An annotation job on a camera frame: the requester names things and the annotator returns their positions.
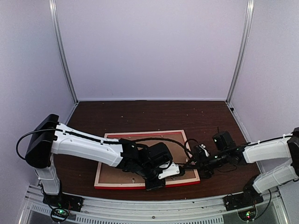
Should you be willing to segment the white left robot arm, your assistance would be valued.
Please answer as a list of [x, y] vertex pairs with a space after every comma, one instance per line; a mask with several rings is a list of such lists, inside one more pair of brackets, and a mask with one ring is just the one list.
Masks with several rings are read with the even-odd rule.
[[168, 147], [159, 142], [152, 146], [126, 139], [106, 139], [74, 130], [50, 114], [30, 133], [31, 140], [25, 155], [27, 164], [35, 168], [44, 193], [57, 207], [67, 203], [61, 192], [61, 182], [54, 166], [54, 154], [66, 154], [98, 161], [111, 167], [141, 176], [147, 190], [162, 188], [165, 179], [184, 175], [174, 163]]

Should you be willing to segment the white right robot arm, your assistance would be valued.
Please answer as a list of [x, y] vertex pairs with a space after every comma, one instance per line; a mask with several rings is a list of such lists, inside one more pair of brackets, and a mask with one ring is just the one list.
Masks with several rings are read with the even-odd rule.
[[210, 177], [214, 170], [224, 164], [249, 165], [264, 161], [281, 161], [280, 164], [252, 177], [243, 187], [240, 203], [251, 205], [257, 196], [271, 188], [299, 179], [299, 129], [291, 133], [267, 140], [236, 145], [228, 131], [216, 133], [212, 137], [218, 154], [204, 153], [193, 159], [193, 166]]

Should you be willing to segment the right controller board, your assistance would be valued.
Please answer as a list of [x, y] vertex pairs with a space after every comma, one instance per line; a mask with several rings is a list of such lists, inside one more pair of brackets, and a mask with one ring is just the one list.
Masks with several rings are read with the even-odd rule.
[[256, 218], [256, 209], [240, 210], [237, 212], [238, 217], [244, 222], [253, 221]]

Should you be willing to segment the controller board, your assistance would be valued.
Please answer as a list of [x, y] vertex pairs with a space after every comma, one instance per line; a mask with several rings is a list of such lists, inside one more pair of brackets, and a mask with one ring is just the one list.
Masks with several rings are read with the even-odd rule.
[[238, 217], [244, 222], [253, 221], [256, 218], [256, 209], [240, 210], [237, 212]]
[[53, 208], [50, 213], [50, 218], [57, 223], [64, 222], [69, 217], [69, 212], [61, 208]]

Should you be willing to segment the left controller board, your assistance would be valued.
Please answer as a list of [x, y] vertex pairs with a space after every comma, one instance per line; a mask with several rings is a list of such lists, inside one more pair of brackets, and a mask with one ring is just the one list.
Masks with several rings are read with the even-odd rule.
[[50, 218], [57, 223], [64, 222], [69, 217], [69, 212], [61, 208], [53, 208], [50, 213]]

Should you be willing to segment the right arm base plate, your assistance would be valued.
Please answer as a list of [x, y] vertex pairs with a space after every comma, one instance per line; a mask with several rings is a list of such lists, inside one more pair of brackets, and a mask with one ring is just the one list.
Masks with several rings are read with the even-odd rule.
[[251, 196], [245, 193], [227, 195], [223, 197], [226, 211], [238, 210], [255, 204], [262, 203], [263, 197], [261, 195]]

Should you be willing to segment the aluminium front rail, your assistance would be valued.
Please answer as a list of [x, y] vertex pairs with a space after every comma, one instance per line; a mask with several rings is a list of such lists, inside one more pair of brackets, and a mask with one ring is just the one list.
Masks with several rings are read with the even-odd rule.
[[[271, 201], [270, 194], [264, 193], [264, 202], [255, 207], [230, 211], [225, 207], [225, 196], [170, 201], [82, 197], [81, 211], [71, 211], [62, 224], [291, 224], [278, 189], [271, 190]], [[243, 215], [251, 208], [256, 209], [259, 218], [252, 222], [243, 221], [241, 213]], [[43, 204], [41, 187], [30, 184], [16, 223], [56, 224], [50, 213], [50, 207]]]

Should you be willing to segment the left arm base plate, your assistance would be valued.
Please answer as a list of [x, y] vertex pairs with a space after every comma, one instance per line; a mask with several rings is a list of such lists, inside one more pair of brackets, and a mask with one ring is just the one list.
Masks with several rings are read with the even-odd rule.
[[68, 194], [61, 195], [45, 195], [43, 203], [51, 207], [63, 208], [70, 211], [80, 212], [84, 199], [79, 196], [72, 196]]

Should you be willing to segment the right aluminium corner post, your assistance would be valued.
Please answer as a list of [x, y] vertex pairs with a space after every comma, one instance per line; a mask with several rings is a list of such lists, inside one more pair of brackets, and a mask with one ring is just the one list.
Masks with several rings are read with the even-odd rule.
[[252, 21], [253, 21], [253, 16], [254, 16], [254, 6], [255, 6], [255, 1], [254, 0], [248, 0], [247, 1], [247, 7], [246, 7], [246, 14], [245, 14], [245, 20], [244, 20], [244, 25], [243, 25], [243, 31], [242, 31], [242, 38], [241, 38], [241, 43], [239, 47], [239, 53], [237, 56], [237, 61], [233, 73], [233, 78], [232, 82], [228, 91], [228, 95], [226, 98], [226, 103], [229, 105], [231, 104], [233, 94], [237, 85], [237, 80], [241, 72], [242, 68], [242, 63], [245, 57], [246, 53], [246, 47], [248, 45], [249, 41], [249, 36], [250, 36], [250, 31], [252, 27]]

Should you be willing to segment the aluminium corner post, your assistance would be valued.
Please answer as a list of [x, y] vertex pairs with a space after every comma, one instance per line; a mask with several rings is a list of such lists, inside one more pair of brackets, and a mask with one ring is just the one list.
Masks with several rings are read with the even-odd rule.
[[64, 76], [66, 78], [67, 86], [69, 88], [69, 91], [71, 93], [72, 100], [75, 105], [79, 103], [78, 97], [75, 93], [74, 85], [71, 79], [67, 59], [66, 59], [66, 54], [63, 46], [63, 39], [60, 31], [60, 26], [59, 26], [59, 18], [58, 18], [58, 12], [57, 12], [57, 1], [56, 0], [49, 0], [49, 7], [50, 7], [50, 15], [52, 18], [53, 26], [54, 26], [54, 31], [56, 35], [56, 42], [57, 42], [57, 47], [58, 47], [58, 52], [59, 52], [59, 58], [61, 61], [62, 69]]
[[246, 7], [246, 14], [245, 14], [245, 20], [244, 20], [244, 25], [243, 25], [243, 31], [242, 31], [242, 38], [241, 38], [241, 43], [239, 47], [239, 53], [237, 56], [237, 61], [233, 73], [233, 78], [232, 82], [228, 91], [228, 95], [226, 98], [226, 103], [229, 105], [231, 104], [233, 94], [237, 85], [237, 80], [241, 72], [242, 68], [242, 63], [245, 57], [246, 53], [246, 47], [248, 45], [249, 41], [249, 36], [250, 36], [250, 31], [252, 27], [252, 21], [253, 21], [253, 16], [254, 16], [254, 6], [255, 6], [255, 1], [254, 0], [248, 0], [247, 1], [247, 7]]

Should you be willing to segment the left aluminium corner post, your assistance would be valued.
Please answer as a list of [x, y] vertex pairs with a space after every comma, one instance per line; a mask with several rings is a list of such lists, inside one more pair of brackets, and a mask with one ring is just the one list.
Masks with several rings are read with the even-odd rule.
[[60, 31], [60, 26], [59, 26], [59, 18], [58, 18], [58, 12], [57, 12], [57, 1], [56, 0], [49, 0], [49, 7], [50, 7], [50, 15], [52, 18], [53, 26], [54, 26], [54, 31], [56, 35], [56, 42], [57, 42], [57, 47], [58, 47], [58, 52], [59, 52], [59, 58], [61, 61], [62, 69], [64, 76], [66, 78], [67, 86], [69, 88], [69, 91], [71, 93], [72, 100], [75, 105], [79, 103], [78, 97], [75, 93], [74, 85], [71, 79], [67, 59], [66, 59], [66, 54], [63, 46], [63, 39]]

